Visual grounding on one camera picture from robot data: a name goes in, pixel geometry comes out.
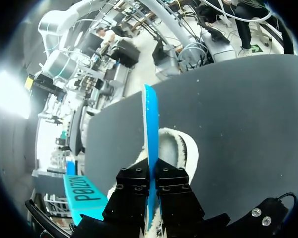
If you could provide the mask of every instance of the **black cable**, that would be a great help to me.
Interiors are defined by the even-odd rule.
[[[294,193],[292,192],[288,192],[288,193],[285,193],[284,195],[281,195],[279,198],[277,198],[278,201],[280,201],[281,199],[283,199],[284,197],[293,197],[294,199],[294,204],[297,202],[297,198],[296,196],[294,195]]]

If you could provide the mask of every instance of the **floor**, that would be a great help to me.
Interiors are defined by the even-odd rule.
[[[200,35],[201,29],[196,24],[193,18],[186,18],[186,21],[189,23],[193,32],[196,35]],[[174,34],[168,29],[164,24],[160,24],[160,20],[155,21],[158,25],[157,28],[160,32],[163,32],[164,36],[167,37],[168,41],[172,45],[179,45],[179,41],[176,39]],[[237,54],[240,52],[241,40],[237,32],[237,27],[235,20],[231,19],[232,27],[228,28],[223,21],[218,19],[216,22],[212,23],[211,26],[220,30],[230,41]],[[255,23],[250,23],[250,28],[256,29]],[[144,84],[154,85],[159,83],[160,80],[155,75],[155,65],[153,63],[152,52],[156,47],[156,41],[153,39],[153,36],[150,35],[147,31],[143,30],[138,36],[134,37],[134,43],[140,50],[139,62],[135,65],[135,68],[132,70],[128,83],[125,89],[125,96],[128,97],[136,92],[139,92],[142,89]],[[257,54],[282,54],[282,46],[273,38],[272,44],[268,47],[264,46],[260,42],[257,36],[252,37],[252,45],[258,45],[262,52],[254,53]]]

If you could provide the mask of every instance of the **dark gray panel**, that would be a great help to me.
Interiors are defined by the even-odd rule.
[[[229,60],[154,88],[160,128],[185,132],[198,145],[191,186],[207,218],[227,212],[234,221],[266,197],[298,195],[297,56]],[[140,94],[90,121],[86,175],[105,194],[140,152],[142,129]]]

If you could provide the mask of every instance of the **bright light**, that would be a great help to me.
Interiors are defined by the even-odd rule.
[[[66,32],[62,35],[60,44],[59,44],[59,49],[63,49],[66,43],[66,39],[68,38],[69,35],[69,30],[66,30]]]
[[[74,47],[76,47],[76,46],[79,44],[79,41],[80,41],[81,37],[83,36],[83,34],[84,34],[83,31],[81,31],[81,32],[79,33],[79,35],[78,35],[78,37],[77,37],[77,39],[76,39],[76,41],[75,41]]]
[[[26,119],[30,115],[30,99],[25,88],[5,71],[0,73],[0,108]]]

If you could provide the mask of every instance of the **screw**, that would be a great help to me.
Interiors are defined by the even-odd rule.
[[[142,187],[139,187],[139,186],[137,186],[137,187],[135,187],[135,190],[136,191],[141,191],[143,188]]]
[[[272,219],[267,216],[263,218],[262,225],[266,227],[266,226],[269,226],[271,222],[272,222]]]
[[[163,191],[170,191],[170,187],[166,186],[162,188]]]
[[[187,184],[183,185],[182,189],[189,189],[189,185],[187,185]]]
[[[262,215],[262,210],[260,210],[259,208],[254,208],[252,210],[252,216],[253,217],[259,217],[260,215]]]
[[[117,189],[117,190],[122,190],[123,188],[124,188],[124,186],[121,185],[121,184],[116,185],[116,189]]]

